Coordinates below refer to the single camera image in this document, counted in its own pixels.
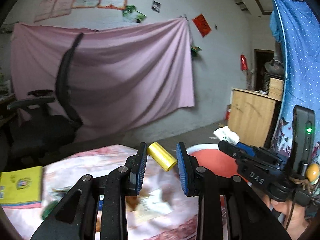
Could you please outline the person's right hand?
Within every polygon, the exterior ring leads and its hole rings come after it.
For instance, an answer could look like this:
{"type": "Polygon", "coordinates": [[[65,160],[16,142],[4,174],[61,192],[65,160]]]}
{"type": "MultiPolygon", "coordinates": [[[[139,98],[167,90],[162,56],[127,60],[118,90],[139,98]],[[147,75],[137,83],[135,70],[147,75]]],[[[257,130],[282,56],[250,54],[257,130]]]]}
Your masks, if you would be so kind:
{"type": "Polygon", "coordinates": [[[268,206],[282,213],[285,216],[284,227],[286,228],[291,239],[298,239],[300,235],[309,226],[308,221],[305,219],[305,208],[295,204],[291,216],[291,220],[288,223],[289,215],[291,212],[292,201],[287,200],[286,202],[277,202],[267,195],[263,196],[263,202],[268,206]]]}

